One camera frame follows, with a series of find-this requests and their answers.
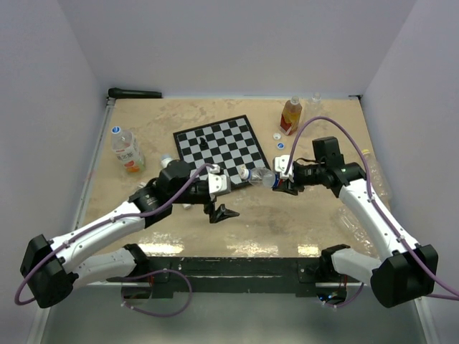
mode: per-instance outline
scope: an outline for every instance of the white wall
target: white wall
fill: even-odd
[[[0,333],[23,343],[36,305],[13,303],[19,266],[32,237],[70,228],[103,92],[55,0],[0,2],[0,80]]]
[[[104,87],[361,94],[415,0],[59,0]]]
[[[394,212],[440,255],[459,289],[459,1],[418,0],[363,106]],[[442,343],[458,342],[459,302],[431,300]]]

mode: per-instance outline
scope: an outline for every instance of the wooden tabletop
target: wooden tabletop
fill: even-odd
[[[128,174],[110,149],[110,136],[103,144],[85,224],[94,221],[125,201],[137,185],[157,177],[160,157],[178,158],[172,133],[239,115],[247,115],[269,162],[289,154],[294,136],[284,136],[284,150],[278,150],[273,133],[279,133],[280,113],[286,99],[161,99],[117,100],[110,125],[132,130],[146,156],[147,169]],[[302,101],[301,121],[311,117],[308,102]],[[321,115],[342,124],[360,149],[372,151],[366,123],[358,100],[323,100]],[[313,158],[311,141],[334,135],[346,162],[360,163],[346,137],[331,123],[316,121],[306,128],[295,152],[296,158]],[[217,199],[217,205],[240,212],[240,216],[209,224],[201,205],[184,209],[175,205],[172,215],[138,233],[125,236],[103,250],[137,243],[148,255],[203,257],[314,257],[335,244],[349,244],[367,252],[362,241],[333,218],[342,203],[322,186],[307,188],[299,196],[275,193],[248,186]]]

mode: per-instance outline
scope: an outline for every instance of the black handle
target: black handle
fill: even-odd
[[[122,90],[115,87],[108,90],[108,97],[115,99],[161,99],[163,94],[154,91]]]

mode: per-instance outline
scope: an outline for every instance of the black and white checkered board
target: black and white checkered board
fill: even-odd
[[[199,146],[200,138],[206,140],[208,148]],[[191,165],[191,173],[203,163],[216,163],[229,176],[233,188],[248,184],[239,177],[238,166],[270,167],[246,115],[174,133],[174,140],[180,159]],[[199,178],[206,179],[207,171]]]

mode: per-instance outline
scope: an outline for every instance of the robotic arm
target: robotic arm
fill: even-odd
[[[322,251],[318,273],[322,277],[346,274],[371,285],[378,301],[393,307],[416,297],[430,294],[434,281],[420,268],[407,249],[399,242],[381,215],[372,205],[373,197],[385,216],[403,233],[405,241],[416,255],[436,273],[438,255],[431,245],[421,246],[390,214],[379,197],[366,191],[366,175],[357,163],[344,163],[335,137],[313,140],[317,163],[302,165],[294,162],[288,168],[289,156],[273,161],[280,183],[274,191],[292,195],[305,186],[323,185],[346,204],[366,229],[379,253],[380,260],[355,252],[349,246],[338,245]]]
[[[65,249],[56,253],[30,279],[28,285],[41,308],[50,307],[65,299],[71,291],[92,282],[111,277],[128,277],[148,272],[148,259],[137,245],[126,245],[116,252],[91,257],[94,253],[126,235],[140,231],[169,216],[172,205],[166,210],[147,217],[136,214],[147,213],[164,205],[189,180],[190,167],[184,161],[171,161],[161,170],[158,178],[151,179],[118,208],[68,234],[46,240],[43,235],[33,238],[27,247],[21,265],[21,274],[27,274],[50,252],[64,244]],[[191,183],[178,197],[175,204],[204,204],[204,213],[211,224],[230,217],[239,216],[226,209],[224,204],[215,208],[216,197],[231,191],[230,180],[220,172],[219,166],[209,169],[207,181]],[[120,214],[132,214],[115,220]],[[107,224],[81,236],[73,237],[88,228],[109,220]]]

